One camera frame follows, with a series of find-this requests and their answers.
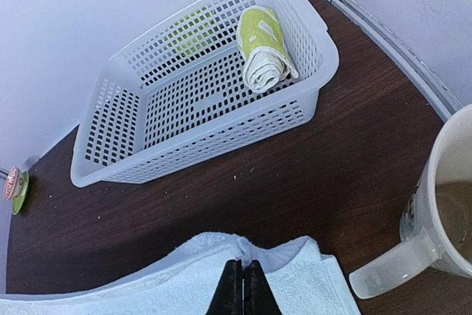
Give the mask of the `green crocodile pattern towel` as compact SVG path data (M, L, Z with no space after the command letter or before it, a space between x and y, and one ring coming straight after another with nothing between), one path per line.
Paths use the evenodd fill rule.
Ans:
M236 40L244 59L243 82L254 93L263 94L288 77L299 77L272 9L258 5L245 9L237 24Z

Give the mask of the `white perforated plastic basket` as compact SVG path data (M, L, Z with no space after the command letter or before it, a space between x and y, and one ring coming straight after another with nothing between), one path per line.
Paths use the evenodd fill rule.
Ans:
M263 94L243 82L240 14L272 9L299 73ZM164 36L183 15L215 10L211 52L181 58ZM308 122L339 67L327 25L308 0L197 0L113 55L95 84L74 143L70 177L143 184Z

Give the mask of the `light blue towel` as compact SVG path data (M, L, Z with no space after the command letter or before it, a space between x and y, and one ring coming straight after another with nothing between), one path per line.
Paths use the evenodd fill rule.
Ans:
M205 314L229 260L258 260L283 314L359 314L337 259L302 236L263 249L239 235L203 232L108 285L68 294L5 294L2 314Z

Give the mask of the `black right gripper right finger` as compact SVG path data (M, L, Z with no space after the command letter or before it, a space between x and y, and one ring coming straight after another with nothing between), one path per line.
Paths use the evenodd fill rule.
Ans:
M243 273L243 313L280 315L280 308L258 260L253 260Z

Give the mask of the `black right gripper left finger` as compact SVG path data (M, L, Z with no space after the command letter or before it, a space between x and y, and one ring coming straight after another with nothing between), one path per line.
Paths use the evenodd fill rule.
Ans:
M243 314L243 267L241 260L228 260L223 268L206 315Z

